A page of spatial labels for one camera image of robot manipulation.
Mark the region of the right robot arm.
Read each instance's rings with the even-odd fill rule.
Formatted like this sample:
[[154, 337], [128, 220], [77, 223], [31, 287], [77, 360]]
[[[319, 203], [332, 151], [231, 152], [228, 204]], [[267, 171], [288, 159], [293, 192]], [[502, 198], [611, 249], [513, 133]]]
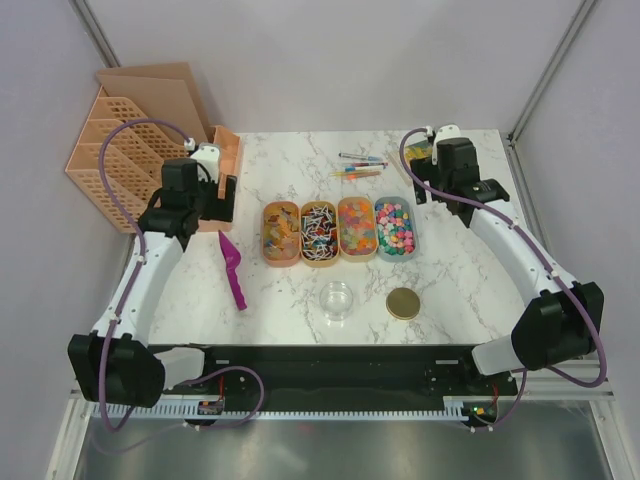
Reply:
[[457, 371], [460, 386], [481, 393], [495, 374], [519, 370], [549, 369], [569, 379], [559, 364], [590, 353], [599, 360], [596, 378], [574, 382], [587, 388], [603, 383], [603, 291], [594, 282], [579, 282], [519, 223], [504, 187], [495, 179], [481, 179], [476, 148], [456, 126], [443, 127], [428, 139], [431, 155], [405, 164], [417, 203], [428, 198], [444, 203], [489, 247], [525, 304], [509, 334], [472, 348], [470, 361]]

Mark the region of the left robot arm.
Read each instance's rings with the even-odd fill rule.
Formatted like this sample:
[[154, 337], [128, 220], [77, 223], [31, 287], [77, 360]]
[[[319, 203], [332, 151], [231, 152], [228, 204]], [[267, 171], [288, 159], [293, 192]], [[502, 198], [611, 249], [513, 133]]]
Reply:
[[187, 383], [208, 393], [219, 369], [191, 346], [160, 353], [149, 335], [165, 285], [201, 221], [218, 199], [219, 163], [192, 155], [167, 161], [161, 186], [135, 221], [136, 240], [112, 300], [88, 334], [75, 334], [68, 356], [86, 399], [100, 404], [152, 407], [161, 395]]

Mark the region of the magenta plastic scoop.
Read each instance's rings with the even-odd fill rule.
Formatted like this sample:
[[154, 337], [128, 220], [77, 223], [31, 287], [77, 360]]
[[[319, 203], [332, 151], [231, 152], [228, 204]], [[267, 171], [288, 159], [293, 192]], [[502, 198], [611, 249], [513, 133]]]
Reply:
[[218, 232], [219, 245], [225, 261], [229, 286], [239, 311], [247, 309], [247, 303], [237, 276], [237, 268], [241, 264], [241, 253], [223, 231]]

